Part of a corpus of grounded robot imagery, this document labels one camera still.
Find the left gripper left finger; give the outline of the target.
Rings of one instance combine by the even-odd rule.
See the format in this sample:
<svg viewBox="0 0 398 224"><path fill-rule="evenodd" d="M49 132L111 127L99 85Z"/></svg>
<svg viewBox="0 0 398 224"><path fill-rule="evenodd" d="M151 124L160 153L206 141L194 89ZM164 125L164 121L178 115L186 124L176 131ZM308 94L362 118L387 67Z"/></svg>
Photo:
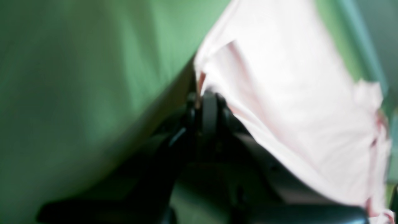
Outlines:
<svg viewBox="0 0 398 224"><path fill-rule="evenodd" d="M44 204L36 220L44 224L159 224L174 184L196 150L197 95L190 93L175 129L156 148L142 176L121 201L61 200Z"/></svg>

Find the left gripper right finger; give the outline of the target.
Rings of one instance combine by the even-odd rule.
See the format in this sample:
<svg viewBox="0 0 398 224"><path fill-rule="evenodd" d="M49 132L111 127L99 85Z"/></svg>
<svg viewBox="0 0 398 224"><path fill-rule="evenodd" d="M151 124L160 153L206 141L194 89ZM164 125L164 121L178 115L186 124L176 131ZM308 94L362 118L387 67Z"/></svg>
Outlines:
<svg viewBox="0 0 398 224"><path fill-rule="evenodd" d="M201 97L201 161L225 182L230 224L368 224L358 206L333 202L260 146L219 93Z"/></svg>

